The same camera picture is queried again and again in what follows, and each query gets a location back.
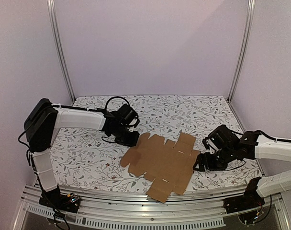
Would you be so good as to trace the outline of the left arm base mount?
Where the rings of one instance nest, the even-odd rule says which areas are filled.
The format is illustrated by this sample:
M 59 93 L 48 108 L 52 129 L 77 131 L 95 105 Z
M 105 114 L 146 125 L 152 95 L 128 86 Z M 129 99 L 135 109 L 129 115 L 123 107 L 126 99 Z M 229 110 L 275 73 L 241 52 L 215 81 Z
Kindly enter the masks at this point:
M 54 209 L 77 213 L 81 202 L 81 196 L 75 193 L 63 195 L 59 187 L 49 192 L 42 191 L 39 204 Z

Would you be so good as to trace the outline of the brown cardboard box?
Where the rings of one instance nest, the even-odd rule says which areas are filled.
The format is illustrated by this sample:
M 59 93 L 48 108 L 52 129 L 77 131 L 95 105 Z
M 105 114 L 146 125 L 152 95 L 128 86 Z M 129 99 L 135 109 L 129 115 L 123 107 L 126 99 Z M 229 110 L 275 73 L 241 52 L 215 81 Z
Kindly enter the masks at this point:
M 200 151 L 194 149 L 196 138 L 180 133 L 178 140 L 165 140 L 157 134 L 143 133 L 135 147 L 121 158 L 134 176 L 152 182 L 146 192 L 152 199 L 165 203 L 172 192 L 183 195 L 193 175 L 193 166 Z

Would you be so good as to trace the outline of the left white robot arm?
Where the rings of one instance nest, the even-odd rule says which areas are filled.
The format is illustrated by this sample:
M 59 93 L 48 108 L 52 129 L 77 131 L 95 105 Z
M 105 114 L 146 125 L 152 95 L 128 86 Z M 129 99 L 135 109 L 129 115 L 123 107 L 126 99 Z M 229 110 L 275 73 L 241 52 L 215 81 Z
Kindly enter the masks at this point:
M 52 163 L 50 148 L 53 134 L 60 128 L 85 128 L 103 132 L 107 137 L 114 136 L 114 143 L 134 147 L 139 133 L 130 128 L 137 127 L 140 119 L 137 112 L 125 102 L 118 110 L 109 112 L 108 107 L 99 109 L 81 108 L 53 104 L 49 99 L 41 99 L 29 114 L 23 125 L 20 137 L 26 141 L 18 142 L 25 145 L 27 159 L 37 176 L 44 198 L 53 208 L 59 208 L 64 203 L 58 190 Z

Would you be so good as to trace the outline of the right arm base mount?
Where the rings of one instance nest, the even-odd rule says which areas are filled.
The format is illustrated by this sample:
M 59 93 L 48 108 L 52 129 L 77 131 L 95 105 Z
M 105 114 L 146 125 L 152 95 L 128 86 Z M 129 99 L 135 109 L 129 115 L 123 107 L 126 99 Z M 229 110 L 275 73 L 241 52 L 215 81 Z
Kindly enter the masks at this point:
M 265 204 L 264 198 L 257 192 L 244 192 L 243 195 L 229 197 L 223 200 L 223 207 L 227 214 L 256 208 Z

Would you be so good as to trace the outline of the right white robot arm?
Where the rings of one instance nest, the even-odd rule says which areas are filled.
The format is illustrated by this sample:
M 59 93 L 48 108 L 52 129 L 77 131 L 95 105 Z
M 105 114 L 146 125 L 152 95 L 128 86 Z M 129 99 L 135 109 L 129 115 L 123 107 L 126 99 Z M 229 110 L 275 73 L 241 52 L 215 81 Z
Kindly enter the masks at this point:
M 271 137 L 261 130 L 240 134 L 221 125 L 202 142 L 207 152 L 198 155 L 193 166 L 199 172 L 224 171 L 228 163 L 234 160 L 274 159 L 291 162 L 291 139 Z M 291 170 L 270 177 L 254 178 L 240 197 L 240 205 L 250 209 L 260 198 L 289 190 Z

